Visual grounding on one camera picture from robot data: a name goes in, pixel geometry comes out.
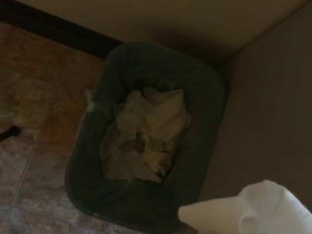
trash liner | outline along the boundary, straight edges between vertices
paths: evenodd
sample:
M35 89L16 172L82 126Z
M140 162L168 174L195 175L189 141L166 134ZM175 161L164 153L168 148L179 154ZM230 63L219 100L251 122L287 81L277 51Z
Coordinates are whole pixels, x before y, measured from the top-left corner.
M103 178L99 149L114 106L133 90L183 89L192 118L161 184ZM149 234L179 227L177 210L197 201L226 103L225 83L205 64L145 43L128 43L106 59L66 170L66 190L84 214Z

beige wall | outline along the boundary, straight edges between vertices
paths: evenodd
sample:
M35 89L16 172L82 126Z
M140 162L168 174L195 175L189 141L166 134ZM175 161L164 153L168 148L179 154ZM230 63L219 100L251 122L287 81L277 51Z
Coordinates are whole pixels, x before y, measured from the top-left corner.
M308 0L19 0L118 40L223 61Z
M270 179L312 211L312 2L222 73L232 90L200 199Z

floor tile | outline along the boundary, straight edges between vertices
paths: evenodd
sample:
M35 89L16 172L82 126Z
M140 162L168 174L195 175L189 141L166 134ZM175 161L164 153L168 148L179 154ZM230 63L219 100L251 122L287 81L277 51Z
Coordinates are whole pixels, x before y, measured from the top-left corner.
M16 206L76 224L80 212L67 197L64 184L68 156L36 148L16 200Z
M38 144L51 151L70 154L84 108L56 101L38 137Z
M109 234L142 234L140 232L137 232L135 230L125 228L116 224L110 223L109 228L107 230L107 233Z
M2 86L4 97L1 100L5 115L22 128L20 138L35 141L55 100L55 90L44 81L17 72L9 73Z
M10 230L15 234L68 234L70 225L13 209L10 216Z
M32 146L7 139L0 144L1 193L0 204L10 206L20 177L26 167Z
M11 69L53 82L60 78L73 48L13 27L8 39Z
M51 151L70 154L81 117L87 107L86 89L93 89L103 60L76 52L62 84L56 89L56 101L39 136L38 143Z
M77 224L96 232L108 233L109 222L81 214Z
M73 102L86 106L85 90L93 90L99 78L104 60L75 51L65 69L59 85Z

trash can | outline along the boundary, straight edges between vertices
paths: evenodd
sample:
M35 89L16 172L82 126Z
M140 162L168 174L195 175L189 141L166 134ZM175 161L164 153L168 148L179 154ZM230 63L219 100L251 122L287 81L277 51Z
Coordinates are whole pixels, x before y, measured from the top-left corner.
M114 106L133 90L182 89L192 118L160 184L103 178L99 149ZM148 234L179 227L177 210L197 201L227 99L225 83L205 64L166 48L128 43L106 59L66 169L66 190L84 214Z

crumpled paper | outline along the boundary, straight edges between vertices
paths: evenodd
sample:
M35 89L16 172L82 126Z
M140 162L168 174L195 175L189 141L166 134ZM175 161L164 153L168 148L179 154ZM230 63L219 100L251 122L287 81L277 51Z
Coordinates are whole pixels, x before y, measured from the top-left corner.
M115 107L116 121L106 130L100 148L105 179L160 183L172 166L191 121L184 93L159 93L150 87L143 93L133 91Z

